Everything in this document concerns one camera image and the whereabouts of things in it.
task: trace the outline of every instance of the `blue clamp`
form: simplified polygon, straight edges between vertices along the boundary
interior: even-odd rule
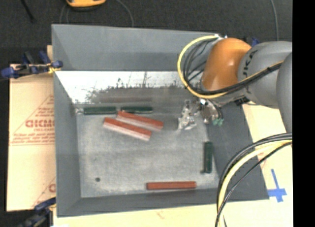
[[[16,68],[7,67],[1,70],[3,78],[19,78],[25,75],[39,74],[48,72],[51,68],[57,69],[63,66],[62,61],[51,62],[48,55],[43,51],[39,51],[39,57],[44,64],[36,64],[29,51],[26,51],[22,56],[22,63]]]
[[[258,39],[254,38],[254,37],[252,38],[252,47],[256,46],[259,43],[260,43],[260,41]]]

